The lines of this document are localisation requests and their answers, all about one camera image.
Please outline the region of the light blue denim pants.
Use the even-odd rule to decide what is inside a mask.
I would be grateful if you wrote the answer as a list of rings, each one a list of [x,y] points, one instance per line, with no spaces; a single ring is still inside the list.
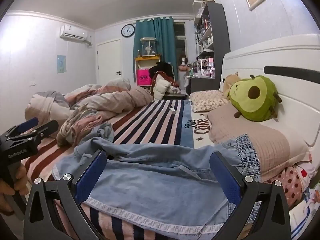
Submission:
[[[87,204],[107,215],[175,239],[211,239],[231,215],[230,203],[214,172],[220,152],[243,175],[260,180],[258,155],[247,135],[198,149],[179,145],[116,145],[93,138],[53,167],[60,179],[97,151],[112,156]]]

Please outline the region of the crumpled pink grey duvet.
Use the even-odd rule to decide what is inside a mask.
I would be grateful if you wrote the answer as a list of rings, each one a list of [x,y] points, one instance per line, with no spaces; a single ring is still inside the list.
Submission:
[[[66,95],[56,91],[37,92],[26,109],[26,120],[37,118],[39,125],[51,120],[59,127],[52,137],[58,146],[76,146],[91,130],[115,116],[144,107],[153,101],[142,87],[131,87],[122,77],[105,85],[84,85]]]

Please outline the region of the grey crumpled garment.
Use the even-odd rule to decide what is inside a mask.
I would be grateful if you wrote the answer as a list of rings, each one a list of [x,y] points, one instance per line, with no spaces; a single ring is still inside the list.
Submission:
[[[111,123],[105,122],[105,123],[99,125],[98,127],[96,127],[95,129],[96,129],[96,134],[98,137],[101,137],[101,138],[106,139],[110,142],[113,142],[114,130],[113,130],[113,125]]]

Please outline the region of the white door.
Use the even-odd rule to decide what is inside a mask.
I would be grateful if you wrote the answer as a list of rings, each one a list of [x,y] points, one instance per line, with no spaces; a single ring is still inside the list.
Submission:
[[[122,76],[121,40],[109,40],[97,45],[97,82],[105,85]]]

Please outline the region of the green avocado plush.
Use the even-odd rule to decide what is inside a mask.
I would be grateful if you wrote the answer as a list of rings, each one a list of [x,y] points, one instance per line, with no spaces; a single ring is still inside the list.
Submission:
[[[234,83],[230,87],[228,98],[237,109],[235,118],[243,116],[255,122],[277,118],[276,106],[282,102],[275,84],[262,75],[251,75]]]

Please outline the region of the striped pink navy blanket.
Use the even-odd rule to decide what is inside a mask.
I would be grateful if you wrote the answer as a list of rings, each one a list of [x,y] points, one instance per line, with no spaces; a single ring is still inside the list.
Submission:
[[[154,101],[144,107],[121,113],[108,120],[113,125],[116,145],[157,144],[179,145],[198,149],[220,143],[211,142],[209,132],[211,124],[204,116],[192,116],[191,103],[188,100]],[[53,177],[53,167],[74,149],[93,138],[100,138],[96,129],[85,136],[78,145],[59,147],[54,137],[44,139],[38,153],[23,163],[30,181],[42,178],[45,181],[57,180]],[[107,239],[175,239],[147,230],[125,220],[107,215],[89,206],[87,200],[81,206],[94,227]]]

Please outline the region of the yellow shelf unit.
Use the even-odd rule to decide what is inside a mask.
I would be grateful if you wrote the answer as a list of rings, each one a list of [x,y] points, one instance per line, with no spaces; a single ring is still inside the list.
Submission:
[[[137,69],[150,69],[154,67],[157,62],[161,61],[160,55],[153,55],[153,56],[141,56],[135,57],[135,78],[137,83]]]

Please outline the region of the floral pillow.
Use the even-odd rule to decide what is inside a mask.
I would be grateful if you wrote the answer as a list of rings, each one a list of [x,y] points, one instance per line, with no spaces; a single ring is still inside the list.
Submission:
[[[194,112],[210,112],[230,103],[228,99],[224,98],[223,92],[219,90],[193,92],[190,94],[189,99],[192,101]]]

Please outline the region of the clothes pile on chair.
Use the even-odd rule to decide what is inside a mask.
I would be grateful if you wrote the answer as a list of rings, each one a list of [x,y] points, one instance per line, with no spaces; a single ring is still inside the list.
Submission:
[[[185,100],[185,92],[180,90],[180,85],[175,81],[172,66],[160,61],[149,69],[151,79],[151,94],[155,100]]]

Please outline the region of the tan animal plush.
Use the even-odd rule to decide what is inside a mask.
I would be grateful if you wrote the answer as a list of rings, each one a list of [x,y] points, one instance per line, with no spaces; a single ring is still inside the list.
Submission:
[[[233,84],[240,81],[239,73],[236,72],[234,74],[228,75],[223,83],[223,97],[228,98],[229,97],[229,91]]]

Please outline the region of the glass display case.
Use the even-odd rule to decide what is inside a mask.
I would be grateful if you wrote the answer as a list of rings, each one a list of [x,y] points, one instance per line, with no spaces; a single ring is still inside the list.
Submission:
[[[154,37],[142,37],[140,39],[142,48],[141,55],[142,56],[153,56],[156,55],[157,47],[156,47],[156,38]]]

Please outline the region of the white bed headboard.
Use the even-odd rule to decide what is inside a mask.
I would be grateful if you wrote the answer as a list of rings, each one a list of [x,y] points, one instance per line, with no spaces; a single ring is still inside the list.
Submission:
[[[279,123],[298,132],[319,167],[319,35],[276,38],[227,53],[221,77],[235,72],[274,82],[282,99]]]

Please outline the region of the mannequin head with wig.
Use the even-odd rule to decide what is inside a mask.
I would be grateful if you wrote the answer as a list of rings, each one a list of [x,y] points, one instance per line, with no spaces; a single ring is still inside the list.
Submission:
[[[188,59],[185,55],[179,57],[179,70],[187,69]]]

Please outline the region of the dark grey bookshelf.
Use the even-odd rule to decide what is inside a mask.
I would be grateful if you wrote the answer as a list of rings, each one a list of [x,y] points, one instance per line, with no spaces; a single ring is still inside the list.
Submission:
[[[197,56],[187,93],[218,90],[224,56],[231,51],[223,5],[214,0],[194,1]]]

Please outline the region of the small blue wall poster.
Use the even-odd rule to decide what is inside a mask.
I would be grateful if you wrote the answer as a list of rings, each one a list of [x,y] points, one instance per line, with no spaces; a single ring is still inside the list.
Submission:
[[[57,55],[57,73],[65,73],[65,72],[67,72],[66,56]]]

